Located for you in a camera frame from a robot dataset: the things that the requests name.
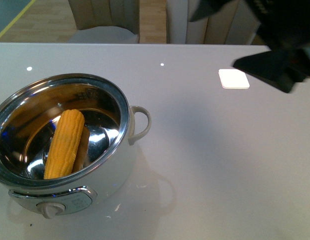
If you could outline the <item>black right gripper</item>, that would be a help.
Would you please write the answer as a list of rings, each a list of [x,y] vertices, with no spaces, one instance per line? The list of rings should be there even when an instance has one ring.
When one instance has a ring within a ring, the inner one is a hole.
[[[310,0],[247,0],[260,22],[256,34],[271,50],[245,56],[233,67],[269,85],[290,93],[307,77],[307,55],[299,49],[310,47]]]

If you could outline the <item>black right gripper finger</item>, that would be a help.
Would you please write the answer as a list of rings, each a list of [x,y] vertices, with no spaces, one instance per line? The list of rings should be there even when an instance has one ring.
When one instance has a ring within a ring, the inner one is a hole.
[[[216,13],[225,12],[226,10],[235,12],[238,2],[238,0],[235,0],[234,3],[232,0],[200,0],[190,15],[189,22],[207,19]]]

